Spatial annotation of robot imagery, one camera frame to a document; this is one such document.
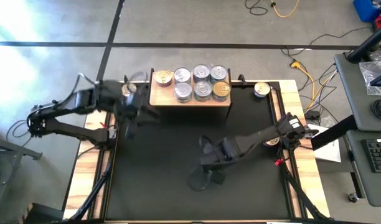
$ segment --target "wooden shelf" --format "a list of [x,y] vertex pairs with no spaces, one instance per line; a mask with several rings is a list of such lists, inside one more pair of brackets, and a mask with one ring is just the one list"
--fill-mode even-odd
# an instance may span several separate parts
[[[149,104],[151,106],[226,106],[230,105],[230,95],[223,102],[215,101],[212,97],[206,102],[199,102],[195,99],[194,94],[192,92],[192,99],[187,103],[180,103],[177,101],[174,96],[174,72],[172,73],[172,83],[167,87],[161,87],[155,81],[152,74],[151,78],[151,89],[150,89],[150,98]],[[192,89],[194,88],[195,83],[193,82],[193,73],[190,74]],[[229,82],[229,75],[227,75],[227,79],[225,80],[227,83]]]

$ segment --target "black mat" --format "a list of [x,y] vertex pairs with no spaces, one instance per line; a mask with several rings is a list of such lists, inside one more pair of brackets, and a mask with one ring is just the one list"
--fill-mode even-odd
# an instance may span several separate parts
[[107,220],[257,220],[288,218],[275,150],[258,146],[241,164],[226,170],[223,185],[194,192],[186,178],[202,152],[201,135],[218,140],[273,124],[269,98],[252,88],[232,89],[226,125],[162,124],[141,128],[134,140],[119,138]]

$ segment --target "white cable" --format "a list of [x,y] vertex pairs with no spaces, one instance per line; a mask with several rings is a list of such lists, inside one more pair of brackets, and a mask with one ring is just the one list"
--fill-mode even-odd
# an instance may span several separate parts
[[[329,82],[333,79],[333,77],[334,77],[334,75],[335,75],[336,73],[337,73],[337,70],[335,70],[335,71],[333,72],[333,74],[330,76],[330,79],[329,79],[329,81],[327,81],[327,83],[325,84],[325,86],[327,86],[327,84],[329,84]],[[312,108],[313,106],[315,106],[315,103],[316,103],[316,101],[319,99],[319,97],[321,96],[322,91],[323,91],[323,88],[322,88],[321,92],[319,93],[319,96],[317,96],[317,97],[315,98],[314,103],[312,104],[312,106],[311,106],[307,111],[305,111],[304,114],[306,114],[308,111],[311,110],[311,108]]]

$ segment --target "wooden board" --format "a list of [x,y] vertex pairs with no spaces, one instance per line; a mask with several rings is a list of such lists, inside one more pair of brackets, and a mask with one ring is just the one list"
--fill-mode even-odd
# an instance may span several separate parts
[[[152,106],[229,106],[230,96],[224,102],[217,102],[212,97],[206,102],[199,102],[195,99],[192,92],[192,99],[187,103],[180,103],[174,96],[174,72],[172,73],[172,83],[167,87],[161,87],[158,85],[152,74],[152,84],[151,84],[151,95],[149,99],[149,104]],[[193,73],[190,75],[192,89],[195,86],[193,82]]]
[[[291,113],[293,115],[296,115],[299,118],[299,120],[304,125],[306,125],[303,108],[301,106],[301,101],[299,99],[296,82],[294,80],[248,80],[248,81],[249,82],[279,82],[281,87],[281,95],[283,99],[283,104],[285,106],[286,113]],[[274,98],[274,107],[275,107],[276,117],[280,118],[279,103],[275,97],[273,98]],[[86,123],[87,128],[89,128],[88,125],[90,126],[92,126],[92,124],[98,125],[99,122],[105,121],[104,116],[102,117],[102,116],[92,116],[92,115],[93,114],[90,114],[87,117],[87,123]],[[302,140],[301,144],[306,147],[312,146],[310,140]],[[87,149],[86,146],[80,145],[80,150],[82,150],[82,147],[84,149]],[[95,166],[91,166],[91,158],[90,158],[91,156],[93,157],[92,161],[95,164]],[[314,151],[299,147],[294,151],[294,156],[296,158],[297,169],[298,169],[302,189],[304,190],[306,195],[309,197],[309,199],[312,201],[312,203],[315,206],[317,206],[319,211],[325,216],[329,217],[329,209],[327,208],[327,203],[326,203],[326,198],[325,198],[322,183],[321,183],[321,178],[319,176],[318,167],[315,161]],[[85,173],[95,172],[98,155],[90,154],[88,155],[88,158],[89,158],[88,163],[84,163],[84,162],[76,163],[75,174],[76,173],[82,174],[84,172]],[[81,206],[81,203],[83,202],[83,200],[87,197],[86,191],[79,193],[78,189],[91,189],[92,183],[93,183],[93,176],[91,177],[89,175],[86,178],[85,175],[73,175],[72,184],[70,186],[70,192],[72,191],[72,188],[73,188],[73,193],[72,194],[69,193],[69,199],[67,201],[67,206],[66,206],[68,212],[65,211],[65,218],[70,217],[66,214],[69,214],[69,213],[74,214],[77,208]],[[297,217],[300,217],[301,212],[298,205],[298,199],[297,199],[296,193],[292,187],[290,189],[291,189],[291,198],[293,201],[295,214]],[[100,203],[96,205],[96,208],[100,209]],[[258,222],[261,220],[243,220],[243,221]]]

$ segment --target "paper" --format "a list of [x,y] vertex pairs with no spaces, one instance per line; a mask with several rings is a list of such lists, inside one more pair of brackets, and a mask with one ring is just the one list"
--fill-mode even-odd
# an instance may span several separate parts
[[[319,131],[315,136],[317,136],[318,134],[321,134],[322,132],[328,129],[328,128],[321,127],[314,124],[308,124],[308,127],[310,129],[315,129]],[[333,162],[341,162],[339,140],[330,142],[329,144],[315,150],[314,153],[315,153],[315,158],[324,159],[324,160],[333,161]]]

